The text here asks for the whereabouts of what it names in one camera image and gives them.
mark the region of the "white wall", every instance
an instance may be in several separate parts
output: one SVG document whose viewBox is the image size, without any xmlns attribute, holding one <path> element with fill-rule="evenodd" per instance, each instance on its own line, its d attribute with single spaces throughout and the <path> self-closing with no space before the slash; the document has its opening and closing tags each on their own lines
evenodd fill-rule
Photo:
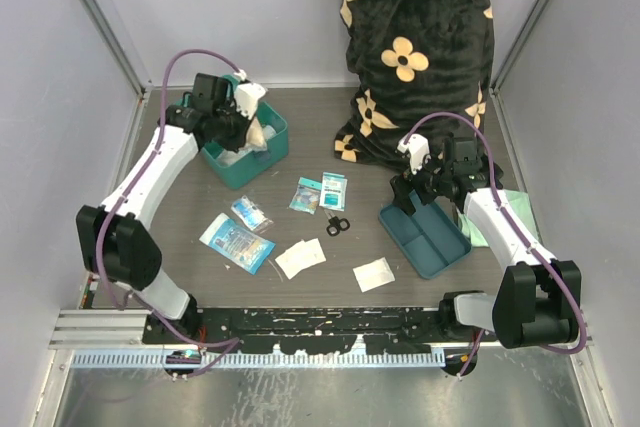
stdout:
<svg viewBox="0 0 640 427">
<path fill-rule="evenodd" d="M 0 423 L 23 426 L 60 308 L 86 275 L 75 228 L 113 179 L 135 94 L 79 0 L 0 0 Z"/>
<path fill-rule="evenodd" d="M 344 84 L 347 34 L 339 0 L 98 0 L 125 50 L 144 64 L 140 78 L 162 81 L 177 51 L 206 47 L 227 54 L 253 78 L 279 84 Z M 535 0 L 492 0 L 496 66 L 501 65 Z M 188 85 L 218 64 L 180 61 L 172 84 Z M 228 72 L 220 67 L 217 72 Z"/>
<path fill-rule="evenodd" d="M 640 0 L 551 0 L 502 88 L 541 234 L 583 275 L 621 425 L 640 418 Z"/>
</svg>

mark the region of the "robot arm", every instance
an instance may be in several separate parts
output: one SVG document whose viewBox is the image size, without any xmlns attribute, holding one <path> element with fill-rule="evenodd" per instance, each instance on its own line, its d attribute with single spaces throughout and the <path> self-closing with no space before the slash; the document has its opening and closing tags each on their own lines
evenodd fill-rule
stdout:
<svg viewBox="0 0 640 427">
<path fill-rule="evenodd" d="M 514 225 L 501 210 L 510 214 L 513 224 L 535 247 L 536 253 L 560 275 L 578 305 L 580 270 L 571 261 L 558 261 L 537 243 L 501 190 L 498 192 L 501 205 L 496 204 L 488 188 L 488 159 L 479 154 L 477 140 L 447 138 L 442 159 L 432 159 L 429 143 L 424 137 L 414 134 L 406 144 L 404 140 L 400 141 L 398 150 L 409 156 L 409 169 L 391 180 L 394 205 L 407 215 L 413 215 L 415 207 L 409 198 L 412 191 L 416 191 L 423 205 L 433 202 L 438 196 L 447 197 L 482 232 L 505 271 L 497 296 L 482 292 L 446 294 L 440 303 L 445 329 L 455 332 L 462 326 L 479 327 L 495 332 L 506 348 L 575 340 L 578 323 L 565 296 L 540 265 L 539 258 L 524 246 L 514 231 Z M 498 166 L 494 168 L 499 178 L 502 171 Z"/>
<path fill-rule="evenodd" d="M 198 74 L 186 106 L 167 108 L 162 145 L 154 161 L 128 194 L 109 225 L 103 263 L 109 280 L 133 290 L 165 318 L 193 335 L 199 327 L 195 299 L 180 289 L 161 267 L 162 254 L 149 235 L 153 216 L 178 174 L 209 142 L 237 151 L 246 143 L 266 89 L 244 82 L 233 94 L 228 80 Z M 160 127 L 122 184 L 95 208 L 76 217 L 85 268 L 97 273 L 96 241 L 107 216 L 156 149 Z"/>
</svg>

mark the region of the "green cloth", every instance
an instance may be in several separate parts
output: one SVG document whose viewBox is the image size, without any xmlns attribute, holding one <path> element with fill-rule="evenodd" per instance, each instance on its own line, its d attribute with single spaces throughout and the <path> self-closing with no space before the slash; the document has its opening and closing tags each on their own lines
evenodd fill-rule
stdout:
<svg viewBox="0 0 640 427">
<path fill-rule="evenodd" d="M 520 218 L 522 223 L 529 229 L 529 232 L 538 239 L 538 229 L 536 228 L 536 222 L 533 219 L 533 212 L 531 211 L 531 203 L 529 202 L 529 195 L 525 192 L 516 192 L 514 190 L 505 190 L 507 194 L 507 200 L 511 204 L 511 208 L 515 214 Z M 466 215 L 458 211 L 458 227 L 469 239 L 473 247 L 489 247 L 484 236 L 480 233 L 478 228 L 471 222 Z"/>
</svg>

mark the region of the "gray wood tabletop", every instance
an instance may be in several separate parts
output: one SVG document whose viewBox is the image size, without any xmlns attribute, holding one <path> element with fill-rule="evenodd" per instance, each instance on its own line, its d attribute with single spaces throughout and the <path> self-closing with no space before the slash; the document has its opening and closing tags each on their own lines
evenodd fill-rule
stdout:
<svg viewBox="0 0 640 427">
<path fill-rule="evenodd" d="M 378 221 L 378 213 L 393 197 L 393 172 L 352 164 L 333 157 L 333 138 L 349 117 L 352 88 L 273 89 L 267 101 L 289 124 L 289 155 L 245 187 L 228 189 L 198 156 L 169 190 L 153 220 L 151 234 L 163 254 L 163 267 L 173 280 L 193 294 L 203 307 L 382 307 L 437 306 L 445 292 L 479 289 L 495 293 L 501 270 L 487 248 L 471 254 L 433 280 L 423 280 Z M 170 101 L 180 92 L 171 91 Z M 158 119 L 160 95 L 155 91 L 144 114 L 134 158 L 151 139 Z M 515 188 L 511 164 L 495 112 L 487 106 L 485 134 L 505 171 L 503 183 Z M 325 232 L 327 218 L 288 208 L 298 178 L 321 180 L 324 171 L 348 178 L 344 217 L 351 229 L 337 237 Z M 262 235 L 276 243 L 256 275 L 233 265 L 198 238 L 215 219 L 231 212 L 243 195 L 257 202 L 274 224 Z M 448 203 L 441 202 L 447 213 Z M 318 238 L 327 261 L 302 271 L 292 280 L 275 267 L 275 258 L 297 241 Z M 386 257 L 395 282 L 362 293 L 353 268 Z M 99 289 L 94 306 L 107 307 Z"/>
</svg>

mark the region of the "black plush fabric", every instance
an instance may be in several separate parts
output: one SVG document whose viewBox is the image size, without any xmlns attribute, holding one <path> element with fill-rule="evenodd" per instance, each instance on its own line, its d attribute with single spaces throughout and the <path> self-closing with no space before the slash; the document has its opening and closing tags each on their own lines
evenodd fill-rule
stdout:
<svg viewBox="0 0 640 427">
<path fill-rule="evenodd" d="M 422 117 L 450 111 L 481 127 L 493 62 L 489 0 L 342 0 L 351 41 L 347 66 L 360 78 L 335 155 L 402 171 L 398 141 Z M 419 131 L 437 153 L 455 120 Z"/>
</svg>

